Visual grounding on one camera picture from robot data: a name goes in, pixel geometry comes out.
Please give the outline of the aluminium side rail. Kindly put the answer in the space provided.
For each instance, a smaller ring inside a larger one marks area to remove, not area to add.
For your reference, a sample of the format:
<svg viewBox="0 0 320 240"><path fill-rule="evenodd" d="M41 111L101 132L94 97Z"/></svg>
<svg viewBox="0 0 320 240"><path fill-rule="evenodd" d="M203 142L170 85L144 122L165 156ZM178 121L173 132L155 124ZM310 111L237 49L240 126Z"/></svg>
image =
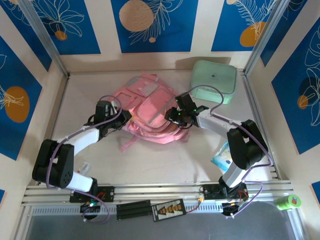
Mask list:
<svg viewBox="0 0 320 240"><path fill-rule="evenodd" d="M262 137L268 147L270 156L273 157L273 153L272 153L271 147L270 147L268 139L267 139L267 134L266 134L265 128L263 126L263 121L261 118L260 110L258 108L258 103L256 101L254 92L250 86L249 80L247 79L244 71L240 69L238 71L238 73L240 74L240 78L242 80L242 83L243 83L243 86L244 86L244 89L245 89L245 92L246 92L246 95L248 98L248 102L249 102L249 105L250 105L250 108L252 111L254 121L256 122L256 125L257 125L258 129L260 130L261 135L262 135Z"/></svg>

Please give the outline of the aluminium frame post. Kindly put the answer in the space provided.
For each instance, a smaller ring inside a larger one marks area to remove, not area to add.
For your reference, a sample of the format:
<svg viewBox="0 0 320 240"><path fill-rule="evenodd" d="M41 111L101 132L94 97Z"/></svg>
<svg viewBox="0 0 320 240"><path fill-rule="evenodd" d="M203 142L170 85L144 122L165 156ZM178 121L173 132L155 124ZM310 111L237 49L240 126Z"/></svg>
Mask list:
<svg viewBox="0 0 320 240"><path fill-rule="evenodd" d="M260 37L258 38L256 45L254 46L245 67L243 68L244 76L247 77L250 74L250 72L255 67L256 62L260 59L262 51L264 50L276 26L278 25L289 2L290 0L277 0L275 2L275 6L269 15L269 18L263 28L263 31Z"/></svg>
<svg viewBox="0 0 320 240"><path fill-rule="evenodd" d="M51 39L32 3L29 0L17 0L17 2L25 18L34 30L35 34L50 56L51 60L55 63L56 67L62 73L62 75L68 79L70 73L64 65L53 40Z"/></svg>

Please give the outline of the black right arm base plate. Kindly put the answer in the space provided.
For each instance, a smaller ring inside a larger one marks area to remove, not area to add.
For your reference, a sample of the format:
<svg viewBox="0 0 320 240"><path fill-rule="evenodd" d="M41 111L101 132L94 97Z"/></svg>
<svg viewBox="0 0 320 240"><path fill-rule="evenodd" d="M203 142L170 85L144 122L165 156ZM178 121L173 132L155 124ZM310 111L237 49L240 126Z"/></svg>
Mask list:
<svg viewBox="0 0 320 240"><path fill-rule="evenodd" d="M247 186L243 182L233 188L220 184L202 185L202 193L205 200L248 200Z"/></svg>

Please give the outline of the black ribbed power block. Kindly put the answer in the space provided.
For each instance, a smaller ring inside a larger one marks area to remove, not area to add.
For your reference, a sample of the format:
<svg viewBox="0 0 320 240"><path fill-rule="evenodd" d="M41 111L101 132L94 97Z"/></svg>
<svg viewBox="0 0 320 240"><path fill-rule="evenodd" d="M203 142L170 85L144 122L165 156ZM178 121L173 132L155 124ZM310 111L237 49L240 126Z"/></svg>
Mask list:
<svg viewBox="0 0 320 240"><path fill-rule="evenodd" d="M137 202L130 202L116 205L117 220L125 220L143 216L150 216L152 214L152 207L150 200L142 200Z"/></svg>

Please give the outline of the black controller board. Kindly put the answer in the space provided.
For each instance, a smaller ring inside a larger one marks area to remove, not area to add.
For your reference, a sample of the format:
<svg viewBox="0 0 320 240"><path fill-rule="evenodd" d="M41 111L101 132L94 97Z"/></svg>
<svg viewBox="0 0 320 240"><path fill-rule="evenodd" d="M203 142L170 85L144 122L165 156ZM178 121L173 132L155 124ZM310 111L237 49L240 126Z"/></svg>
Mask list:
<svg viewBox="0 0 320 240"><path fill-rule="evenodd" d="M96 201L88 201L80 206L80 213L99 213L101 206Z"/></svg>
<svg viewBox="0 0 320 240"><path fill-rule="evenodd" d="M245 205L245 201L222 203L222 214L228 217L234 217Z"/></svg>

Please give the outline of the black left controller board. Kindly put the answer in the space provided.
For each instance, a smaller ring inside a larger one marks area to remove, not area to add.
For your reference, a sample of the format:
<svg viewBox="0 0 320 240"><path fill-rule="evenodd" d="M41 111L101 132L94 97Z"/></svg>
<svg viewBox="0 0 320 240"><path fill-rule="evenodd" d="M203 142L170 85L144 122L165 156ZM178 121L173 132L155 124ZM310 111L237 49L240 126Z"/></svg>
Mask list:
<svg viewBox="0 0 320 240"><path fill-rule="evenodd" d="M96 201L88 201L80 206L80 213L99 213L101 206Z"/></svg>

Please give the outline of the green tape roll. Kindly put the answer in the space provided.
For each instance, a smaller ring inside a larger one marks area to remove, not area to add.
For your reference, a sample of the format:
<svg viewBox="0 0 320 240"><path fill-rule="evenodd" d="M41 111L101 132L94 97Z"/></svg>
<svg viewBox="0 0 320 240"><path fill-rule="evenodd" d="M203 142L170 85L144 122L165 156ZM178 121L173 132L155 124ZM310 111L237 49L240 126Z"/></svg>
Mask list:
<svg viewBox="0 0 320 240"><path fill-rule="evenodd" d="M301 204L301 199L295 194L283 196L275 201L276 207L281 211L299 208Z"/></svg>

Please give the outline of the light blue tissue packet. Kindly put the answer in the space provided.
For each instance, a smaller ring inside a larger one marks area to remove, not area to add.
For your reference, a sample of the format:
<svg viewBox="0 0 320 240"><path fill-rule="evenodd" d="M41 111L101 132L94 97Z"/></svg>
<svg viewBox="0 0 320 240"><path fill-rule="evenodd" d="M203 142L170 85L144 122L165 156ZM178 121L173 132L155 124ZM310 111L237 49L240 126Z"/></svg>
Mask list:
<svg viewBox="0 0 320 240"><path fill-rule="evenodd" d="M226 142L220 150L211 159L211 162L216 165L221 172L224 174L232 164L233 160L231 157L229 143Z"/></svg>

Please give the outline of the aluminium table rail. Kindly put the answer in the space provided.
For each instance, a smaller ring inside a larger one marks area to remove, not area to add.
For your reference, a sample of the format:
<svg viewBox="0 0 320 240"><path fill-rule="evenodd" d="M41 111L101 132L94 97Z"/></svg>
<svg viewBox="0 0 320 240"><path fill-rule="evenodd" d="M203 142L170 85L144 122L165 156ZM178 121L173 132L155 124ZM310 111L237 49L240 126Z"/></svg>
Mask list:
<svg viewBox="0 0 320 240"><path fill-rule="evenodd" d="M183 199L186 203L196 202L205 194L203 182L164 184L114 184L113 204L125 204L150 200L152 204ZM289 180L263 182L263 190L257 201L272 201L291 195L294 189ZM43 185L27 186L22 197L22 206L69 205L71 193L68 190L48 189Z"/></svg>

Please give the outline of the pink backpack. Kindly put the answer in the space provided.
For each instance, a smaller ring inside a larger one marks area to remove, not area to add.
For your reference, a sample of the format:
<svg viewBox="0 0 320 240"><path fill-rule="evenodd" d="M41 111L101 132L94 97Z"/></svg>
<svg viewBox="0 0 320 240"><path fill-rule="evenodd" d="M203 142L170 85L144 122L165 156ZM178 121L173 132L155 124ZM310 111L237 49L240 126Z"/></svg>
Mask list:
<svg viewBox="0 0 320 240"><path fill-rule="evenodd" d="M157 74L145 72L133 77L113 93L120 101L121 108L132 115L122 129L133 137L121 146L121 152L125 152L139 139L157 144L189 140L189 129L181 129L165 119L166 112L178 106L176 95Z"/></svg>

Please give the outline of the mint green zip case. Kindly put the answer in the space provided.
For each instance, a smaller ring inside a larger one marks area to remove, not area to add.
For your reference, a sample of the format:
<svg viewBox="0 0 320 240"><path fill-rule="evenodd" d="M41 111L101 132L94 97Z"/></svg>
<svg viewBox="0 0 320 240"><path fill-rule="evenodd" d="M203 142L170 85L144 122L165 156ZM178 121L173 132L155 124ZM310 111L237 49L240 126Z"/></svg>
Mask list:
<svg viewBox="0 0 320 240"><path fill-rule="evenodd" d="M200 100L229 104L236 90L237 69L232 65L198 60L190 77L190 94Z"/></svg>

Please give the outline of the black right controller board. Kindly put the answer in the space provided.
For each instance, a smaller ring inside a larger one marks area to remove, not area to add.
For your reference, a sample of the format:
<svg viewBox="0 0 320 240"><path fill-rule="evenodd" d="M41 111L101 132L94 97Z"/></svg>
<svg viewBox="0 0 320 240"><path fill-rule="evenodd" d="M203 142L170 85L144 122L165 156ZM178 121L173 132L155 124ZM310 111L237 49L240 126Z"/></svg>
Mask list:
<svg viewBox="0 0 320 240"><path fill-rule="evenodd" d="M245 201L222 203L222 214L228 217L234 217L245 205Z"/></svg>

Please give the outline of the black board yellow connectors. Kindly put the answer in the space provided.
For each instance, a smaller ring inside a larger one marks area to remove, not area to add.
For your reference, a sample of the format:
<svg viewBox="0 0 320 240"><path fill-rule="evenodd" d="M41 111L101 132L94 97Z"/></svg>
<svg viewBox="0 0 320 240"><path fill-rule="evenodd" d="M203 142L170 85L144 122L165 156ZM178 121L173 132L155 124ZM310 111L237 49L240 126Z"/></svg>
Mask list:
<svg viewBox="0 0 320 240"><path fill-rule="evenodd" d="M154 222L160 222L187 214L182 198L152 205L151 210Z"/></svg>

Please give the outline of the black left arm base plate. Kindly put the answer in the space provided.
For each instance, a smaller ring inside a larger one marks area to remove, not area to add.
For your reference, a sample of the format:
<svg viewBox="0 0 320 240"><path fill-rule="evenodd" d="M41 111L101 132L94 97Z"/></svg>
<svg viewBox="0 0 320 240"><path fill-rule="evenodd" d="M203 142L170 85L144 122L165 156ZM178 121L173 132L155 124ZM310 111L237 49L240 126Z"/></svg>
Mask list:
<svg viewBox="0 0 320 240"><path fill-rule="evenodd" d="M99 198L105 203L112 203L114 201L115 196L115 187L98 186L96 189L89 192L89 194ZM91 200L97 202L97 200L93 199L92 197L76 192L69 198L70 203L87 203Z"/></svg>

